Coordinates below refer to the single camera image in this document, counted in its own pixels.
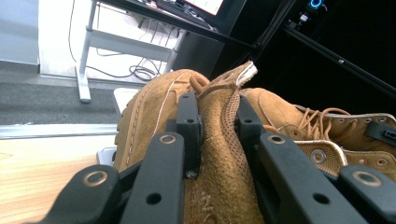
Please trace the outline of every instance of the cable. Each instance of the cable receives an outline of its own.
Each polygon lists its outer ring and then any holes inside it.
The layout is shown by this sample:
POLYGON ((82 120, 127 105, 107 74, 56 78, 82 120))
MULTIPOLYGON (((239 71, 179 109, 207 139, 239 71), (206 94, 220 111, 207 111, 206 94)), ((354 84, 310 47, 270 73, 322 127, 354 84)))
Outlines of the cable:
POLYGON ((72 47, 70 45, 71 41, 70 41, 70 33, 72 30, 72 20, 73 20, 73 13, 74 13, 74 4, 75 4, 76 0, 73 0, 73 6, 72 6, 72 12, 70 13, 70 20, 69 20, 69 35, 67 37, 67 42, 69 43, 69 51, 70 51, 70 56, 72 56, 73 61, 76 63, 76 59, 73 55, 73 51, 72 51, 72 47))
MULTIPOLYGON (((69 46, 70 56, 72 57, 73 61, 76 63, 77 60, 76 60, 76 58, 74 57, 73 50, 72 50, 72 48, 71 48, 71 40, 70 40, 70 38, 71 38, 71 27, 72 27, 73 15, 74 15, 75 3, 76 3, 76 0, 73 0, 72 10, 71 10, 71 13, 70 13, 69 31, 68 31, 68 38, 67 38, 67 40, 68 40, 68 46, 69 46)), ((100 8, 102 7, 102 6, 101 6, 101 3, 99 3, 97 6, 98 6, 97 29, 99 29, 100 8)), ((106 57, 106 56, 116 56, 116 55, 122 55, 122 54, 124 54, 124 53, 100 54, 99 51, 98 51, 98 48, 96 48, 96 53, 97 53, 98 55, 104 56, 104 57, 106 57)), ((88 66, 88 65, 86 66, 86 68, 91 68, 91 69, 93 69, 93 70, 95 70, 95 71, 97 71, 97 72, 100 72, 100 73, 102 73, 102 74, 104 74, 104 75, 107 75, 107 76, 110 76, 110 77, 122 78, 122 77, 131 77, 131 76, 134 76, 134 77, 138 78, 138 79, 141 80, 141 81, 149 82, 149 81, 151 81, 152 79, 154 79, 155 77, 157 77, 157 76, 160 74, 160 70, 161 70, 162 63, 163 63, 163 62, 160 62, 160 67, 158 68, 157 65, 154 63, 154 61, 152 61, 152 60, 150 60, 150 59, 142 58, 142 59, 140 60, 140 62, 139 62, 137 65, 131 65, 131 66, 129 67, 130 74, 125 75, 125 76, 115 76, 115 75, 109 74, 109 73, 107 73, 107 72, 105 72, 105 71, 103 71, 103 70, 100 70, 100 69, 98 69, 98 68, 95 68, 95 67, 92 67, 92 66, 88 66), (146 61, 152 63, 152 65, 155 67, 156 71, 152 71, 151 69, 148 69, 148 68, 146 68, 146 67, 140 65, 140 64, 143 62, 143 60, 146 60, 146 61)))

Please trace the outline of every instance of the white desk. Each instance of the white desk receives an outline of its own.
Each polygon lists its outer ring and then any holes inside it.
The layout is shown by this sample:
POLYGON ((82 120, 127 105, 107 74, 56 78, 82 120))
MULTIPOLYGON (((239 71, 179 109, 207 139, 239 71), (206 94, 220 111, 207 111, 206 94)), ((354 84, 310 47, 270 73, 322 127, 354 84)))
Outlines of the white desk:
POLYGON ((178 48, 186 32, 180 31, 177 43, 173 49, 129 39, 123 36, 113 35, 92 28, 95 11, 98 0, 92 0, 91 13, 86 27, 85 41, 81 53, 81 58, 76 65, 76 74, 78 78, 79 100, 83 104, 91 101, 91 94, 88 85, 85 69, 90 47, 98 49, 107 49, 125 54, 131 54, 139 57, 149 58, 156 61, 167 62, 164 72, 167 73, 177 57, 178 48))

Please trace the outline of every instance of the boot lace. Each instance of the boot lace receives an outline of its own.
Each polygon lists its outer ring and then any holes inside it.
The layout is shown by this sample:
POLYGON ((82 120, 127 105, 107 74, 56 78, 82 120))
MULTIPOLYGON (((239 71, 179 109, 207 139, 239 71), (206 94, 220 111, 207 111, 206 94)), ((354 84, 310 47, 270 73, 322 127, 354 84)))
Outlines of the boot lace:
POLYGON ((348 125, 348 129, 343 132, 340 136, 332 137, 330 139, 329 131, 332 128, 332 118, 325 118, 330 112, 336 112, 342 115, 350 115, 345 110, 339 108, 327 108, 320 113, 320 111, 315 110, 313 113, 310 113, 312 110, 307 108, 305 110, 304 116, 298 126, 298 130, 306 130, 306 136, 312 136, 313 140, 329 140, 334 142, 339 142, 345 138, 347 138, 352 131, 356 128, 358 121, 353 119, 348 125))

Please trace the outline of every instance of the boot eyelet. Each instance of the boot eyelet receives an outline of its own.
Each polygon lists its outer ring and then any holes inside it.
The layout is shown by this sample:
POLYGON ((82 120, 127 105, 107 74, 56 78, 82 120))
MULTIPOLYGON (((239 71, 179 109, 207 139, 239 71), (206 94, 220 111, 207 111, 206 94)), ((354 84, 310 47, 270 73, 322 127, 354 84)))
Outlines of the boot eyelet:
POLYGON ((311 152, 311 160, 313 163, 323 163, 326 161, 326 153, 321 149, 315 149, 311 152))
POLYGON ((387 118, 380 118, 378 121, 379 122, 385 122, 385 121, 387 121, 388 119, 387 118))
POLYGON ((385 159, 379 159, 378 161, 376 161, 376 164, 384 167, 388 164, 388 162, 385 159))
POLYGON ((359 160, 359 163, 362 164, 362 165, 365 165, 365 164, 367 164, 367 160, 365 160, 365 159, 360 159, 360 160, 359 160))

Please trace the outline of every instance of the tan boot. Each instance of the tan boot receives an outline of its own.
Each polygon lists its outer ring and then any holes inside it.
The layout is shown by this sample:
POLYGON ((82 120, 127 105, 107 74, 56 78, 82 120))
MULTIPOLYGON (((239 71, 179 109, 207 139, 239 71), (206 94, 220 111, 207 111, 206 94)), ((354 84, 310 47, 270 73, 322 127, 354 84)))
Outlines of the tan boot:
POLYGON ((372 120, 396 127, 392 115, 349 115, 338 108, 313 111, 292 105, 278 95, 259 88, 243 90, 242 94, 247 97, 267 131, 286 134, 295 141, 332 141, 343 149, 348 164, 365 164, 396 180, 396 147, 364 135, 372 120))
POLYGON ((150 81, 122 112, 115 167, 141 161, 152 135, 177 116, 177 98, 194 89, 204 124, 201 170, 185 181, 184 223, 263 223, 244 151, 233 130, 239 87, 256 70, 244 64, 212 83, 191 70, 150 81))
POLYGON ((164 132, 166 121, 177 117, 179 96, 193 91, 191 85, 207 83, 203 75, 184 69, 156 77, 142 88, 121 114, 114 167, 123 171, 143 160, 151 137, 164 132))
POLYGON ((239 88, 256 72, 253 63, 245 63, 197 90, 204 139, 200 176, 186 182, 187 220, 263 222, 248 162, 233 127, 239 88))

